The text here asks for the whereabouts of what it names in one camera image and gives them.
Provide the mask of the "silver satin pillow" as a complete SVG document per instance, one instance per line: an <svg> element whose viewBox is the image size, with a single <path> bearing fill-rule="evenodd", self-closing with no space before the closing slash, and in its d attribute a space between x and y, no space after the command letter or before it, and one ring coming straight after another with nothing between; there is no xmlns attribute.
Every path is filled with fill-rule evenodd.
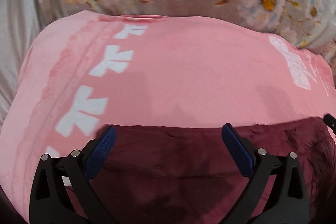
<svg viewBox="0 0 336 224"><path fill-rule="evenodd" d="M1 123L17 92L23 60L41 30L37 0L1 0Z"/></svg>

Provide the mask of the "pink bow-print blanket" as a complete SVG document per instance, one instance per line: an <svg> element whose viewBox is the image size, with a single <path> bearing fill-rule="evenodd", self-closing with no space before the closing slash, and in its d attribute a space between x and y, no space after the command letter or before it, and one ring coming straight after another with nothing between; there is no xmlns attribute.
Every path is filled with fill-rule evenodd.
<svg viewBox="0 0 336 224"><path fill-rule="evenodd" d="M1 186L18 213L40 156L105 124L220 127L335 113L331 69L275 34L193 16L90 11L47 26L26 54L1 128Z"/></svg>

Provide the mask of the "maroon puffer jacket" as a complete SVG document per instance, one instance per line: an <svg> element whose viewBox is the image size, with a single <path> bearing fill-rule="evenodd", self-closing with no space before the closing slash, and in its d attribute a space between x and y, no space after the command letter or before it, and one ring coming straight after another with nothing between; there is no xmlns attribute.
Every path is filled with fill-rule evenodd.
<svg viewBox="0 0 336 224"><path fill-rule="evenodd" d="M116 132L116 145L91 184L120 223L218 223L248 182L220 128L117 126ZM272 155L298 155L314 218L335 187L335 143L322 119L237 132Z"/></svg>

